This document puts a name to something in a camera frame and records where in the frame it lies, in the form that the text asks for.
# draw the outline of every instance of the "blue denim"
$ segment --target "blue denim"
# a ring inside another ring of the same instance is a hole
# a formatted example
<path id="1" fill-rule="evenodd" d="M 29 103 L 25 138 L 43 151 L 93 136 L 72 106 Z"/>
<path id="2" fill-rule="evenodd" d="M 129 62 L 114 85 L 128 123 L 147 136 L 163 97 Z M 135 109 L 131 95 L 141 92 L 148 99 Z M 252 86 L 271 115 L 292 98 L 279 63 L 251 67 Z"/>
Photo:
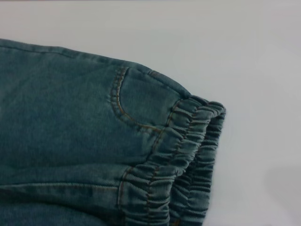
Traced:
<path id="1" fill-rule="evenodd" d="M 0 40 L 0 225 L 200 226 L 225 113 L 137 63 Z"/>

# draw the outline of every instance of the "pocket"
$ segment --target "pocket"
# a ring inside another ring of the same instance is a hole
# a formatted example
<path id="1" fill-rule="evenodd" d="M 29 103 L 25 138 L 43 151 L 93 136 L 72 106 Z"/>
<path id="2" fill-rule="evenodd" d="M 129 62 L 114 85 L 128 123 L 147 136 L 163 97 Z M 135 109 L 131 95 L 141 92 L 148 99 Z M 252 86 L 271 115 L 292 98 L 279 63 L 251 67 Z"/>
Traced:
<path id="1" fill-rule="evenodd" d="M 111 90 L 116 116 L 138 130 L 160 132 L 180 94 L 149 74 L 120 68 Z"/>

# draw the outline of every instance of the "white background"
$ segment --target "white background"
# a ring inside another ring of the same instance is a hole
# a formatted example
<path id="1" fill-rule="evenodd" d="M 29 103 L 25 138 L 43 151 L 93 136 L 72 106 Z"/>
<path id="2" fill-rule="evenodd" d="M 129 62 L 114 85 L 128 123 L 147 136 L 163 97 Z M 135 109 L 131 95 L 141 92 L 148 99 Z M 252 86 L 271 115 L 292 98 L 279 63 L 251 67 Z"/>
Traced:
<path id="1" fill-rule="evenodd" d="M 301 225 L 301 1 L 0 2 L 0 37 L 139 62 L 228 110 L 204 226 Z"/>

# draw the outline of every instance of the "jeans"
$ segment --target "jeans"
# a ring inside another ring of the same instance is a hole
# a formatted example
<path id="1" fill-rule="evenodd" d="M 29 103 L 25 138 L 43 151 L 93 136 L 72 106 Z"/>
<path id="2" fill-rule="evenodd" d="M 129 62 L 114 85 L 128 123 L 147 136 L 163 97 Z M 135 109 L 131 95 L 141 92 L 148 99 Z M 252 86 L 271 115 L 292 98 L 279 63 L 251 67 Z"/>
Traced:
<path id="1" fill-rule="evenodd" d="M 225 113 L 137 63 L 0 40 L 0 225 L 200 226 Z"/>

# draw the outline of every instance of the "denim pants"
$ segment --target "denim pants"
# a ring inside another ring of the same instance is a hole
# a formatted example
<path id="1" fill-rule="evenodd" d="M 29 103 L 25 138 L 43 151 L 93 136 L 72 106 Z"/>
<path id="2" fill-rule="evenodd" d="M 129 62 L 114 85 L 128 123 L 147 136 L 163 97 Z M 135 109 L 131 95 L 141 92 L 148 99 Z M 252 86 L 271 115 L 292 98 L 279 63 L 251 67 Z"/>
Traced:
<path id="1" fill-rule="evenodd" d="M 200 226 L 224 116 L 140 64 L 0 40 L 0 225 Z"/>

